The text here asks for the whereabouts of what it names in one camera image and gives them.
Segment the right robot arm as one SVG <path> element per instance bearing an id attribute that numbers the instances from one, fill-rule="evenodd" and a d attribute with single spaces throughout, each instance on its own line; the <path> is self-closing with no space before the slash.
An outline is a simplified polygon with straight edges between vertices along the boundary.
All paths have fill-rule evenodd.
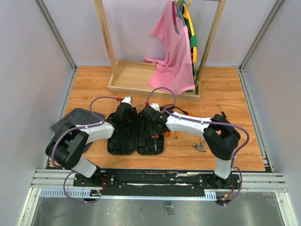
<path id="1" fill-rule="evenodd" d="M 198 118 L 168 110 L 161 112 L 157 104 L 151 104 L 145 106 L 139 116 L 148 124 L 152 136 L 178 131 L 202 137 L 216 157 L 212 182 L 218 188 L 230 183 L 234 152 L 241 136 L 222 115 Z"/>

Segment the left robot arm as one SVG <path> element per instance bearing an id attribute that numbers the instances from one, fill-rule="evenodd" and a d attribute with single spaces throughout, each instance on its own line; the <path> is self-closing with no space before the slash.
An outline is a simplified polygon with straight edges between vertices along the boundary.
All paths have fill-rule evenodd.
<path id="1" fill-rule="evenodd" d="M 90 186 L 100 183 L 98 167 L 82 156 L 87 144 L 106 139 L 108 150 L 116 154 L 130 154 L 135 149 L 135 134 L 132 131 L 137 122 L 137 111 L 132 97 L 117 97 L 120 102 L 116 111 L 100 122 L 88 125 L 74 125 L 66 122 L 51 139 L 45 153 L 54 167 L 76 172 L 84 176 Z"/>

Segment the orange black pliers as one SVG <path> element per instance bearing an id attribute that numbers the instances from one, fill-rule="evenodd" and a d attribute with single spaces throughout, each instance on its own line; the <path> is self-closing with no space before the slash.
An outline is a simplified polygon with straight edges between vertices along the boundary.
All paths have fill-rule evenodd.
<path id="1" fill-rule="evenodd" d="M 159 135 L 151 135 L 151 138 L 153 140 L 155 152 L 158 153 L 158 151 L 159 151 L 159 138 L 160 138 L 160 136 Z"/>

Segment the black plastic tool case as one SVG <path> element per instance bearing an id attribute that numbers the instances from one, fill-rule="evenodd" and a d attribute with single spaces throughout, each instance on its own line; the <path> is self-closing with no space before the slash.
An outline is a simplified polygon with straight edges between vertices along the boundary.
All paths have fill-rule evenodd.
<path id="1" fill-rule="evenodd" d="M 158 155 L 163 153 L 164 146 L 165 137 L 160 135 L 159 151 L 155 152 L 153 140 L 146 124 L 138 114 L 136 125 L 114 127 L 114 132 L 107 141 L 107 151 L 113 155 L 131 155 L 134 152 L 140 155 Z"/>

